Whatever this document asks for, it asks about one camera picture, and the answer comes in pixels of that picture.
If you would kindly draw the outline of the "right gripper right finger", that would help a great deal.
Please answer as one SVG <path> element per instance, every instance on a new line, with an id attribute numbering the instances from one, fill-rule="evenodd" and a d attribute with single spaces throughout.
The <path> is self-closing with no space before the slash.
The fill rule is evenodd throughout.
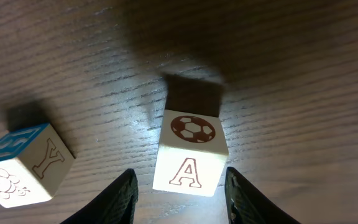
<path id="1" fill-rule="evenodd" d="M 224 191 L 230 224 L 300 224 L 233 167 L 226 169 Z"/>

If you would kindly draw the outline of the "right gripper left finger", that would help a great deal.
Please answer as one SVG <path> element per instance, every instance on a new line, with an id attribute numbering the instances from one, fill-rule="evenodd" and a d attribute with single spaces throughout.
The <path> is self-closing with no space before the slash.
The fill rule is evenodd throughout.
<path id="1" fill-rule="evenodd" d="M 133 224 L 138 198 L 135 171 L 127 169 L 90 203 L 62 224 Z"/>

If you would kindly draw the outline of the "wooden block soccer ball A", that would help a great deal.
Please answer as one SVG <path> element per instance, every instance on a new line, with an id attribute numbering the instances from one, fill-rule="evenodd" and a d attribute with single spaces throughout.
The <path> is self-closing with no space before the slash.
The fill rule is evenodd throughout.
<path id="1" fill-rule="evenodd" d="M 165 110 L 152 188 L 212 197 L 228 156 L 218 117 Z"/>

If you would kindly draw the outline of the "wooden block blue side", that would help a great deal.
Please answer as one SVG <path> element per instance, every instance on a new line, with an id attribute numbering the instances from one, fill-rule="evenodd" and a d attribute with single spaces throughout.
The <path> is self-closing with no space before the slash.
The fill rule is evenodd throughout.
<path id="1" fill-rule="evenodd" d="M 55 196 L 75 158 L 49 123 L 0 139 L 0 205 L 46 202 Z"/>

